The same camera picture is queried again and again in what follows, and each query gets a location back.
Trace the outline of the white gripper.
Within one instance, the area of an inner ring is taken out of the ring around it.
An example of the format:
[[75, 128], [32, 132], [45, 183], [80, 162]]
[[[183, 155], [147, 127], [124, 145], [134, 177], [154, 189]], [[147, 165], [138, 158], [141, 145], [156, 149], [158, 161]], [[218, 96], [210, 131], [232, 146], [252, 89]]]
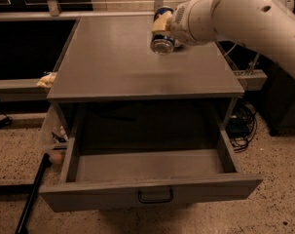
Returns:
[[198, 46], [216, 40], [211, 19], [213, 0], [189, 0], [177, 6], [172, 13], [156, 13], [152, 33], [171, 35], [180, 43]]

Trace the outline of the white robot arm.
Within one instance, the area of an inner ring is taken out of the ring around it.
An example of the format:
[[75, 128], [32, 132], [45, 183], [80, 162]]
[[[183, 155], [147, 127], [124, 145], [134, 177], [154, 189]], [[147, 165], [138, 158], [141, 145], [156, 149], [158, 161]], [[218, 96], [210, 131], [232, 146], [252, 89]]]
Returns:
[[189, 0], [154, 15], [151, 50], [231, 41], [278, 64], [295, 79], [294, 0]]

